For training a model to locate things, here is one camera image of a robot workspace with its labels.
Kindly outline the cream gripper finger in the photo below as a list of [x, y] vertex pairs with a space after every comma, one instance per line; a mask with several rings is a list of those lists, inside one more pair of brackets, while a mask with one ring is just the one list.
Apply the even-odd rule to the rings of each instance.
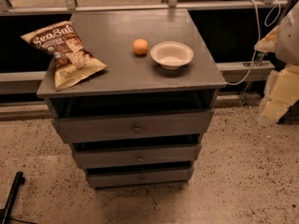
[[299, 66], [287, 64], [281, 71], [272, 71], [260, 102], [258, 124], [269, 126], [277, 123], [299, 101]]
[[254, 49], [264, 53], [274, 52], [276, 48], [278, 28], [279, 26], [277, 25], [264, 38], [259, 40], [254, 46]]

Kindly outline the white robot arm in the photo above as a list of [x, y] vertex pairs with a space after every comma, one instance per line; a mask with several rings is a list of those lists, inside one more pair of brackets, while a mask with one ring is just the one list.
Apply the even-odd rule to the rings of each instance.
[[286, 64], [281, 71], [270, 73], [260, 103], [258, 123], [273, 125], [299, 101], [299, 1], [254, 49], [274, 52]]

